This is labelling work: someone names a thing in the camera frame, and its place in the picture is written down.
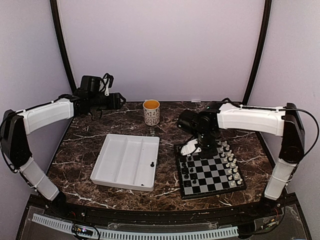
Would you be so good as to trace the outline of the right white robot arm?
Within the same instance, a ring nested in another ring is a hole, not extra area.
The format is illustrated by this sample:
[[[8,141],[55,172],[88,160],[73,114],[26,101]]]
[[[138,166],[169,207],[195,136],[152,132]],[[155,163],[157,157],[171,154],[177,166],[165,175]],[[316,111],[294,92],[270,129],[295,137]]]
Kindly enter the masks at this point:
[[[255,205],[255,213],[266,217],[290,181],[305,150],[305,129],[295,104],[286,106],[248,106],[225,98],[210,102],[202,111],[184,110],[177,126],[195,137],[178,151],[182,156],[216,149],[220,129],[239,129],[269,133],[282,138],[278,160],[264,190],[264,199]]]

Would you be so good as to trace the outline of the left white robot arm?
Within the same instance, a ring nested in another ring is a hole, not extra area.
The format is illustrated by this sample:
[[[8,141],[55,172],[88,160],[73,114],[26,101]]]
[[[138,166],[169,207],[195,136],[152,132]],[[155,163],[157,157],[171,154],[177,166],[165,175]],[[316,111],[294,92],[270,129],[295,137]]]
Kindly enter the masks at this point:
[[[71,94],[23,110],[7,110],[0,124],[0,150],[3,159],[14,174],[20,174],[26,183],[51,202],[51,210],[60,218],[71,213],[65,203],[66,196],[48,178],[35,162],[30,150],[28,135],[77,116],[88,115],[92,110],[119,110],[126,103],[121,93],[111,93],[114,77],[84,75],[80,87]]]

